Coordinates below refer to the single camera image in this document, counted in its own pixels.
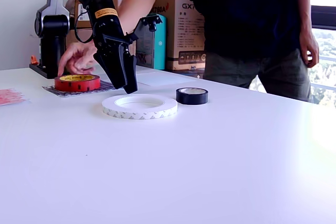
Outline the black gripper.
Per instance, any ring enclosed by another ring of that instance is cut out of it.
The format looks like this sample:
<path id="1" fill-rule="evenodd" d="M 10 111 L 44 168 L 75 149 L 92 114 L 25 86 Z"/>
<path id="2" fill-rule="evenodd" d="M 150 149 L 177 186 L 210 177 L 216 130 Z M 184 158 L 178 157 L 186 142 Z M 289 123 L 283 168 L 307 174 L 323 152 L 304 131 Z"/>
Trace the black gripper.
<path id="1" fill-rule="evenodd" d="M 105 15 L 97 18 L 92 15 L 91 25 L 96 62 L 103 68 L 116 89 L 124 88 L 127 94 L 136 92 L 137 59 L 135 55 L 130 54 L 127 36 L 123 32 L 119 17 Z"/>

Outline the person's right hand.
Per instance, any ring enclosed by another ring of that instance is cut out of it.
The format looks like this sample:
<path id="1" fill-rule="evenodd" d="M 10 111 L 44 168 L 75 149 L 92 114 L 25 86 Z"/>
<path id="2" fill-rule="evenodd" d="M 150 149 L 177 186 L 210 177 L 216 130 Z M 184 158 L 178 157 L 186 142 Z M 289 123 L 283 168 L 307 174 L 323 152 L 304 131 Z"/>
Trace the person's right hand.
<path id="1" fill-rule="evenodd" d="M 97 63 L 93 57 L 96 52 L 93 41 L 71 44 L 60 58 L 58 76 L 62 76 L 65 70 L 70 74 L 92 74 Z"/>

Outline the person's left hand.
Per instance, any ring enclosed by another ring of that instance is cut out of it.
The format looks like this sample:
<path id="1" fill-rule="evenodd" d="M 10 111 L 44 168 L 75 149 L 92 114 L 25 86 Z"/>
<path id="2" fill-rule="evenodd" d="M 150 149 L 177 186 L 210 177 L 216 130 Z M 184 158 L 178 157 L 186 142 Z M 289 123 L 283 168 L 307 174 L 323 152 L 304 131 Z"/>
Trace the person's left hand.
<path id="1" fill-rule="evenodd" d="M 301 55 L 307 68 L 312 68 L 319 63 L 319 45 L 312 30 L 304 29 L 300 32 Z"/>

